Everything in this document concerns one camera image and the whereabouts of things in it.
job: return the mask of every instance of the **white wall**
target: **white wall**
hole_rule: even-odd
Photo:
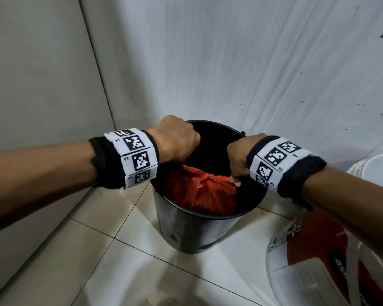
[[[0,0],[0,150],[112,129],[78,0]],[[85,192],[0,231],[0,288]]]
[[[383,143],[383,0],[83,0],[117,128],[289,137],[346,169]]]

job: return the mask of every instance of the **fist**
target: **fist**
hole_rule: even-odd
[[[193,125],[173,115],[164,117],[147,131],[158,145],[159,163],[184,162],[200,143],[200,134]]]
[[[234,182],[237,187],[241,185],[239,176],[246,176],[250,174],[250,168],[245,166],[245,159],[247,158],[248,153],[255,146],[255,144],[266,136],[267,135],[264,133],[247,136],[228,145],[227,152],[231,166],[230,180],[231,182]]]

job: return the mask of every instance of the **black trash bin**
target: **black trash bin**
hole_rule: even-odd
[[[227,146],[243,135],[216,122],[189,122],[200,134],[201,141],[187,159],[186,165],[210,174],[229,176],[231,170]],[[241,187],[237,188],[237,209],[233,216],[203,215],[184,209],[160,195],[160,186],[167,181],[171,171],[179,167],[179,164],[174,163],[160,165],[157,177],[151,183],[155,189],[156,211],[162,235],[170,246],[181,252],[199,253],[214,246],[241,216],[253,210],[262,201],[267,191],[246,176],[242,179]]]

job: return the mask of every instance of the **red plastic bag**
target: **red plastic bag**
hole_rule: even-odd
[[[188,210],[209,215],[231,216],[237,202],[236,188],[226,176],[215,176],[183,165],[171,173],[160,192]]]

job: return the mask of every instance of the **tiled floor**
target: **tiled floor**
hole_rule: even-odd
[[[300,212],[267,200],[264,208],[284,216]],[[151,185],[98,188],[70,217],[3,290],[0,306],[277,305],[265,255],[286,217],[256,208],[198,255],[164,241]]]

